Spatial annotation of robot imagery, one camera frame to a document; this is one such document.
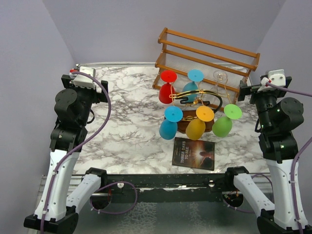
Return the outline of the clear wine glass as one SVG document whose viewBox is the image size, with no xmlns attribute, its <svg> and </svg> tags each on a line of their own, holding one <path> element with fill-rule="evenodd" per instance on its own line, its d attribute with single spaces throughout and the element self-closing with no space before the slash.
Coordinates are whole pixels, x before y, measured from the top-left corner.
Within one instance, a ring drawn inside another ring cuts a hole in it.
<svg viewBox="0 0 312 234">
<path fill-rule="evenodd" d="M 213 88 L 213 90 L 222 96 L 223 98 L 228 98 L 230 95 L 227 92 L 227 82 L 228 82 L 228 75 L 223 70 L 217 70 L 213 73 L 213 76 L 215 78 L 216 84 Z"/>
</svg>

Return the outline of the green plastic wine glass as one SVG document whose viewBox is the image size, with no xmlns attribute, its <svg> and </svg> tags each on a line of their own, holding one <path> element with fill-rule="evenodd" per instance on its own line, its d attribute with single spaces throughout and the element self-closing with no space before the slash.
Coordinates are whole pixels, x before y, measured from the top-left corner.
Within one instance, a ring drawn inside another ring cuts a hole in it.
<svg viewBox="0 0 312 234">
<path fill-rule="evenodd" d="M 242 117 L 242 110 L 235 104 L 228 104 L 224 107 L 224 115 L 212 126 L 212 132 L 217 137 L 226 137 L 233 126 L 233 120 Z"/>
</svg>

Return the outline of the light blue plastic wine glass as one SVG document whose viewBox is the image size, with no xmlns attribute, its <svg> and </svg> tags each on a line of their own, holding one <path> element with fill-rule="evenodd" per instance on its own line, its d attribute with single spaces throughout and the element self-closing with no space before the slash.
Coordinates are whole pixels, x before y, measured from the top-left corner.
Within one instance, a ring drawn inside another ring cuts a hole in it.
<svg viewBox="0 0 312 234">
<path fill-rule="evenodd" d="M 191 82 L 187 83 L 183 87 L 183 92 L 198 90 L 197 82 L 201 82 L 204 79 L 204 74 L 198 69 L 192 69 L 187 74 Z"/>
</svg>

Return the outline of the yellow plastic wine glass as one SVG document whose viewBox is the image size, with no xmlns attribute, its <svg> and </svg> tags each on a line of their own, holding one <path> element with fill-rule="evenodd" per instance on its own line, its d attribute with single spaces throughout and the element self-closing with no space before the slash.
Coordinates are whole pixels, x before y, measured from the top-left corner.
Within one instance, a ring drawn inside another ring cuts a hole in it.
<svg viewBox="0 0 312 234">
<path fill-rule="evenodd" d="M 198 140 L 201 138 L 206 129 L 206 123 L 214 120 L 215 114 L 208 106 L 200 106 L 195 111 L 196 118 L 194 118 L 186 128 L 186 135 L 191 140 Z"/>
</svg>

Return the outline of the red plastic wine glass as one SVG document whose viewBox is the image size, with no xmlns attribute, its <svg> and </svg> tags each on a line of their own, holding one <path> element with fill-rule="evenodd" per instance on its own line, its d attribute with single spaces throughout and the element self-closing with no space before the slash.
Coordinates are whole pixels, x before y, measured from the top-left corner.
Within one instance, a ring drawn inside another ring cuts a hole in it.
<svg viewBox="0 0 312 234">
<path fill-rule="evenodd" d="M 165 82 L 165 84 L 162 85 L 158 98 L 161 103 L 170 104 L 172 103 L 170 95 L 175 93 L 172 84 L 176 81 L 177 75 L 173 71 L 166 70 L 160 74 L 160 78 Z"/>
</svg>

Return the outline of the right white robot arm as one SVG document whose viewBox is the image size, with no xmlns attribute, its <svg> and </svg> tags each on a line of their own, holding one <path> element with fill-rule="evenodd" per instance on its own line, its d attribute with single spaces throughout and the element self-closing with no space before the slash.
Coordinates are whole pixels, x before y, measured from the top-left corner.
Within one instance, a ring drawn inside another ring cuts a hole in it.
<svg viewBox="0 0 312 234">
<path fill-rule="evenodd" d="M 256 106 L 258 120 L 255 131 L 269 167 L 274 201 L 270 201 L 243 167 L 230 167 L 224 174 L 176 175 L 108 175 L 102 177 L 101 189 L 126 201 L 129 192 L 149 189 L 146 195 L 136 195 L 136 201 L 202 201 L 212 193 L 239 191 L 257 217 L 262 234 L 309 234 L 312 231 L 301 203 L 298 186 L 299 149 L 292 130 L 303 123 L 303 104 L 286 97 L 291 77 L 277 85 L 272 76 L 262 76 L 260 85 L 240 84 L 239 100 L 250 96 Z"/>
</svg>

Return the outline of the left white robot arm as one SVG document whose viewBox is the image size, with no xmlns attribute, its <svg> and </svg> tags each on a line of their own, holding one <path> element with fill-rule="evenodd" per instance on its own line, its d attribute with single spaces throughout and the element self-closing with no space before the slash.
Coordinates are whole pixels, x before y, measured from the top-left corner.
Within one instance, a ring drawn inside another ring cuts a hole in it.
<svg viewBox="0 0 312 234">
<path fill-rule="evenodd" d="M 72 234 L 78 215 L 93 192 L 106 190 L 105 171 L 89 172 L 69 193 L 72 172 L 87 136 L 86 125 L 93 104 L 106 102 L 108 82 L 96 81 L 93 75 L 75 71 L 61 77 L 63 90 L 55 97 L 56 125 L 51 132 L 50 163 L 40 202 L 33 214 L 24 220 L 24 227 L 41 233 Z"/>
</svg>

